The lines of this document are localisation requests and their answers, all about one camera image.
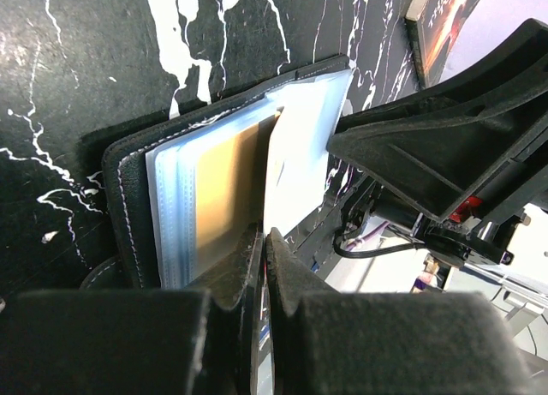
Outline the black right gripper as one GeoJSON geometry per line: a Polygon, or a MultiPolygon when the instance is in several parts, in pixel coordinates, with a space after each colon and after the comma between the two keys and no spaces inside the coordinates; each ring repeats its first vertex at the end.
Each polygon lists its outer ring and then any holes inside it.
{"type": "Polygon", "coordinates": [[[472,67],[435,87],[343,117],[328,151],[372,177],[347,214],[386,220],[402,245],[448,266],[505,265],[524,207],[547,208],[547,26],[524,21],[472,67]]]}

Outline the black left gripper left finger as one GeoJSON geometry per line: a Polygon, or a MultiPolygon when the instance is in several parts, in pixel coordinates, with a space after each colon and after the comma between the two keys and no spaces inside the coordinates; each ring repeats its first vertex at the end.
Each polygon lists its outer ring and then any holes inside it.
{"type": "Polygon", "coordinates": [[[253,394],[263,235],[182,290],[43,290],[1,319],[4,394],[253,394]]]}

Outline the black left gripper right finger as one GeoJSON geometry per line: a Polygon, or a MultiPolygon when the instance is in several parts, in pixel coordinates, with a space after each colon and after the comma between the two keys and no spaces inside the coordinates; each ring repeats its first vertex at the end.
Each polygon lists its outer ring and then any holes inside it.
{"type": "Polygon", "coordinates": [[[477,293],[341,293],[265,240],[277,394],[532,394],[508,327],[477,293]]]}

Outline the blue credit card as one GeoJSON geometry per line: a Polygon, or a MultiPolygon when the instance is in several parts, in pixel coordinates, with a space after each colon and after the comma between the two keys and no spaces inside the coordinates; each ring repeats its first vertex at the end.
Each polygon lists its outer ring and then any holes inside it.
{"type": "Polygon", "coordinates": [[[112,142],[102,172],[117,253],[83,287],[179,290],[245,232],[290,233],[323,203],[351,74],[330,57],[112,142]]]}

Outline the gold magnetic stripe card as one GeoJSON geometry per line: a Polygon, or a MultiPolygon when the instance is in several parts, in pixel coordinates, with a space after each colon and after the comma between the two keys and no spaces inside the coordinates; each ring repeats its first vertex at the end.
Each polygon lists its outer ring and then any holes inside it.
{"type": "Polygon", "coordinates": [[[271,132],[279,111],[224,137],[200,156],[195,172],[196,262],[200,275],[236,247],[263,218],[271,132]]]}

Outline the gold VIP card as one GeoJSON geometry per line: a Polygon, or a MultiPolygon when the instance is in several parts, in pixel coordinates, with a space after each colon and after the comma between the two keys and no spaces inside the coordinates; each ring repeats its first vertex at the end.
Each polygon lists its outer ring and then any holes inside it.
{"type": "Polygon", "coordinates": [[[330,131],[321,109],[284,107],[268,147],[265,234],[276,228],[287,235],[322,203],[330,131]]]}

